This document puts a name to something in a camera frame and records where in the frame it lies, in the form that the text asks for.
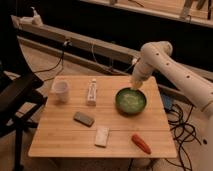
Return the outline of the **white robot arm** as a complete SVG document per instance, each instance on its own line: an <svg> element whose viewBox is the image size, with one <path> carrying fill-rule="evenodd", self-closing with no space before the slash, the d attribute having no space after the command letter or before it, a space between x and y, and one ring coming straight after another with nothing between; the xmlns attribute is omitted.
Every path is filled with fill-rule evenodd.
<svg viewBox="0 0 213 171"><path fill-rule="evenodd" d="M208 117L198 171L213 171L213 83L192 72L171 58L173 47L168 41L149 42L141 47L131 85L139 89L154 70L172 82L203 114Z"/></svg>

